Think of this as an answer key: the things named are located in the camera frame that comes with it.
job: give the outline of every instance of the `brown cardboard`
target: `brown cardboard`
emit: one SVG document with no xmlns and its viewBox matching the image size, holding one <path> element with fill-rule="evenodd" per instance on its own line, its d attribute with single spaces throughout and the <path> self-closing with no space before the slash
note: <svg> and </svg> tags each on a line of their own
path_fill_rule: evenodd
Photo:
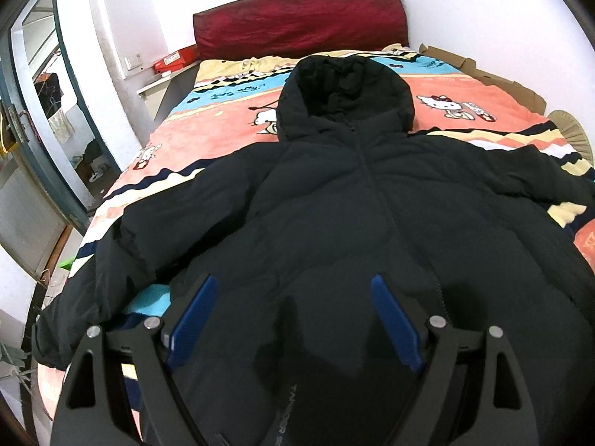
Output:
<svg viewBox="0 0 595 446">
<path fill-rule="evenodd" d="M 460 55 L 437 49 L 436 47 L 426 47 L 423 44 L 419 47 L 419 53 L 446 62 L 484 85 L 495 85 L 501 88 L 531 112 L 543 115 L 546 111 L 546 101 L 542 96 L 527 87 L 523 87 L 518 82 L 513 82 L 478 69 L 473 59 L 461 57 Z"/>
</svg>

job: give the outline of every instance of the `red box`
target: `red box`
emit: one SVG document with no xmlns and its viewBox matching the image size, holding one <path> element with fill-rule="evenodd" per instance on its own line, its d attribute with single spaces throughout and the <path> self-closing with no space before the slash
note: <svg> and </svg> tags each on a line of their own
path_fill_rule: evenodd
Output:
<svg viewBox="0 0 595 446">
<path fill-rule="evenodd" d="M 181 70 L 184 67 L 198 60 L 198 49 L 196 45 L 191 45 L 185 49 L 170 53 L 167 57 L 163 57 L 159 62 L 153 65 L 153 69 L 158 74 L 163 72 Z"/>
</svg>

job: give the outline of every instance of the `light switch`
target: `light switch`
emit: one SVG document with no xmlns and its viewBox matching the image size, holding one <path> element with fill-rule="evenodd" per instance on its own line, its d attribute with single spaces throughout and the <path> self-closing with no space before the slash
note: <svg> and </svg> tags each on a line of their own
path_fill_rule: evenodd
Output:
<svg viewBox="0 0 595 446">
<path fill-rule="evenodd" d="M 137 53 L 136 55 L 124 57 L 124 63 L 126 64 L 126 70 L 132 70 L 136 69 L 137 67 L 140 67 L 143 63 L 141 59 L 141 54 Z"/>
</svg>

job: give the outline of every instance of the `black jacket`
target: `black jacket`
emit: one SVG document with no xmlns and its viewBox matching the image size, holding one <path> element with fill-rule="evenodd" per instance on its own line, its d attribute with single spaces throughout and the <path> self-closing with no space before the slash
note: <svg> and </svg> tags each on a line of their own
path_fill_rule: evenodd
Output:
<svg viewBox="0 0 595 446">
<path fill-rule="evenodd" d="M 302 60 L 280 142 L 252 144 L 129 206 L 43 312 L 35 356 L 65 368 L 86 327 L 150 283 L 202 272 L 219 301 L 175 380 L 209 444 L 381 445 L 418 380 L 370 297 L 390 274 L 429 314 L 508 334 L 544 443 L 593 383 L 594 277 L 544 203 L 594 185 L 535 147 L 408 137 L 407 84 L 360 57 Z"/>
</svg>

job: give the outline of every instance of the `jacket sleeve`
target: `jacket sleeve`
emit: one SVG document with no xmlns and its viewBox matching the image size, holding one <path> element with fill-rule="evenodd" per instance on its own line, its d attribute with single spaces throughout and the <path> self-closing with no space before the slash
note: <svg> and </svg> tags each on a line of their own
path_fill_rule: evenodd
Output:
<svg viewBox="0 0 595 446">
<path fill-rule="evenodd" d="M 283 149 L 254 144 L 190 181 L 129 205 L 41 312 L 32 336 L 38 362 L 64 370 L 90 325 L 110 320 L 139 291 L 239 229 Z"/>
<path fill-rule="evenodd" d="M 485 150 L 468 142 L 459 144 L 452 156 L 497 194 L 552 204 L 593 204 L 595 183 L 564 171 L 554 158 L 534 145 L 506 151 Z"/>
</svg>

